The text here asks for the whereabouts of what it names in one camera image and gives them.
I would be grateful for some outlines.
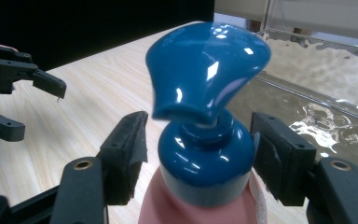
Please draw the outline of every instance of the transparent plastic tray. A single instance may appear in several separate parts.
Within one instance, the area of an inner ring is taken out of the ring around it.
[[[268,113],[316,146],[317,159],[358,165],[358,47],[277,30],[258,35],[271,61],[228,109],[248,128],[252,112]]]

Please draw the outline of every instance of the bottle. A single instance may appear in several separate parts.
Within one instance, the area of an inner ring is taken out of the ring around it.
[[[179,28],[149,49],[152,118],[170,123],[158,141],[160,166],[139,224],[266,221],[251,172],[253,139],[225,106],[269,58],[263,40],[219,22]]]

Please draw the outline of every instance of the wooden table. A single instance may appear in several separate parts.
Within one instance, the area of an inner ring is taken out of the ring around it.
[[[57,186],[66,163],[95,156],[123,116],[139,110],[151,114],[153,90],[145,54],[167,33],[50,70],[68,86],[63,100],[28,81],[15,83],[13,94],[0,95],[0,114],[26,125],[23,141],[0,140],[0,195],[7,196],[11,206]],[[157,144],[165,125],[148,120],[148,163],[142,166],[134,199],[127,206],[109,207],[110,223],[137,223],[146,188],[158,168]],[[307,223],[303,209],[282,209],[268,193],[266,197],[268,223]]]

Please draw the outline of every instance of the tabletop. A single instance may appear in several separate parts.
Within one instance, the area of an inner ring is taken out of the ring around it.
[[[95,156],[120,119],[132,112],[152,112],[153,90],[145,54],[164,31],[48,71],[67,84],[64,99],[32,86],[14,84],[0,95],[0,114],[25,124],[20,142],[0,139],[0,195],[11,206],[60,184],[68,162]],[[158,168],[157,144],[167,123],[146,125],[148,163],[135,196],[126,206],[110,206],[110,223],[137,223],[145,191]],[[307,223],[304,208],[283,208],[264,189],[268,223]]]

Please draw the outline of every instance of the blue pump dispenser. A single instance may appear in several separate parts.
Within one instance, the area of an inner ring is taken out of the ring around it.
[[[255,149],[225,106],[269,57],[257,36],[218,22],[177,29],[147,52],[152,117],[171,121],[158,143],[161,173],[178,198],[212,207],[243,192]]]

